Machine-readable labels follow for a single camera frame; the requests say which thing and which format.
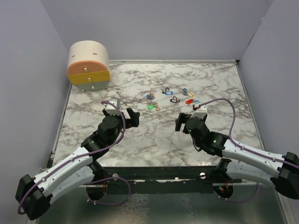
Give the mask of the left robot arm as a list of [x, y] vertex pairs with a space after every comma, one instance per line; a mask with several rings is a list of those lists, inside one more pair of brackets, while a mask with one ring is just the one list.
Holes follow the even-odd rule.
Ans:
[[126, 129], [138, 127], [140, 117], [131, 108], [127, 108], [129, 119], [118, 108], [114, 112], [104, 110], [105, 117], [98, 129], [68, 157], [42, 173], [33, 177], [25, 175], [19, 180], [15, 195], [19, 203], [18, 214], [26, 214], [30, 220], [35, 220], [58, 198], [76, 187], [112, 179], [97, 159], [121, 141]]

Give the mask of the red key tag with key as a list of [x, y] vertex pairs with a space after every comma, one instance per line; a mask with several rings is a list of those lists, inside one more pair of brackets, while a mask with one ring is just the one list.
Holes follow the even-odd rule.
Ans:
[[193, 99], [189, 99], [185, 103], [188, 105], [188, 104], [191, 104], [192, 102], [193, 102]]

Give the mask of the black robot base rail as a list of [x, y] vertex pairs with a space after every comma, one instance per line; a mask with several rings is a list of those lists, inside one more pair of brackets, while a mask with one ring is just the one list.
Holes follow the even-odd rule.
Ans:
[[99, 181], [95, 191], [99, 191], [104, 178], [108, 194], [128, 193], [127, 184], [113, 175], [128, 181], [132, 194], [167, 193], [213, 193], [214, 184], [241, 183], [233, 180], [216, 166], [183, 167], [104, 167], [96, 172], [92, 181]]

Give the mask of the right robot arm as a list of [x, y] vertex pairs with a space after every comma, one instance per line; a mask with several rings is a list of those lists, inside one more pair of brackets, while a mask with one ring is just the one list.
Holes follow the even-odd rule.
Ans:
[[210, 131], [206, 115], [180, 113], [175, 121], [175, 131], [191, 136], [197, 151], [221, 157], [215, 179], [242, 179], [273, 186], [290, 199], [299, 198], [299, 157], [291, 152], [285, 155], [269, 153], [249, 147], [227, 135]]

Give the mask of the green key tag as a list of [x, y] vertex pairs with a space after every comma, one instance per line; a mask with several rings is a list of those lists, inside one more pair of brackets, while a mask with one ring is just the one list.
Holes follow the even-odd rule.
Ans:
[[149, 106], [147, 107], [148, 110], [153, 110], [153, 109], [155, 109], [155, 108], [156, 108], [156, 105], [149, 105]]

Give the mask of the black key tag with key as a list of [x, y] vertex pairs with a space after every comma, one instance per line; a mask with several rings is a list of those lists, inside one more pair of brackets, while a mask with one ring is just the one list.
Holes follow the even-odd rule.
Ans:
[[170, 101], [171, 101], [172, 103], [179, 103], [179, 102], [180, 102], [180, 100], [177, 100], [177, 99], [170, 99]]

